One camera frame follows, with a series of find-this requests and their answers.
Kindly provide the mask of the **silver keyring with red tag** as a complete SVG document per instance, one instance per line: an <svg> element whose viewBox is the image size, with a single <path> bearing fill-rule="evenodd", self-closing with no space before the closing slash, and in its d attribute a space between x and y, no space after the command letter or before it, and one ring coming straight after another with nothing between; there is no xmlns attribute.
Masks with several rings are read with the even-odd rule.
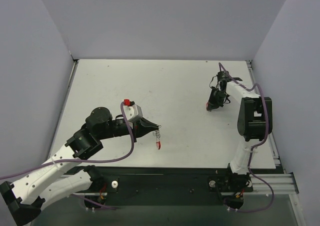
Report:
<svg viewBox="0 0 320 226"><path fill-rule="evenodd" d="M155 131L153 131L153 136L156 138L156 147L157 147L157 149L158 150L160 150L161 149L161 134L160 134L160 128L161 128L161 126L159 125L158 126L158 129L157 130L155 130Z"/></svg>

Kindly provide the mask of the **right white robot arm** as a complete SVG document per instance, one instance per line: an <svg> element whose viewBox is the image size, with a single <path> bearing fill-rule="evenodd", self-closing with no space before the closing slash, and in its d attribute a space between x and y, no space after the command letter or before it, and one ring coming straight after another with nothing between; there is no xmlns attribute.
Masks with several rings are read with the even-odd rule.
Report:
<svg viewBox="0 0 320 226"><path fill-rule="evenodd" d="M223 107L231 102L230 97L238 102L237 130L242 139L229 167L232 173L246 175L257 147L264 144L272 132L272 100L255 92L259 85L248 88L242 84L242 79L231 77L228 71L218 72L215 78L216 86L209 86L211 93L206 110Z"/></svg>

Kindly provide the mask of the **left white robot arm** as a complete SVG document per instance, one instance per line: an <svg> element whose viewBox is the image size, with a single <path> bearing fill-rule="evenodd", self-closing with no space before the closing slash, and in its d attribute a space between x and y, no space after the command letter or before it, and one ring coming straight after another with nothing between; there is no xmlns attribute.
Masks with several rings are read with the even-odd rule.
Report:
<svg viewBox="0 0 320 226"><path fill-rule="evenodd" d="M90 190L103 194L107 182L90 160L103 148L104 139L129 135L137 138L159 130L143 117L140 106L122 102L121 114L112 117L108 108L93 109L84 125L41 166L26 170L23 177L1 184L1 195L16 223L26 225L49 205L73 193Z"/></svg>

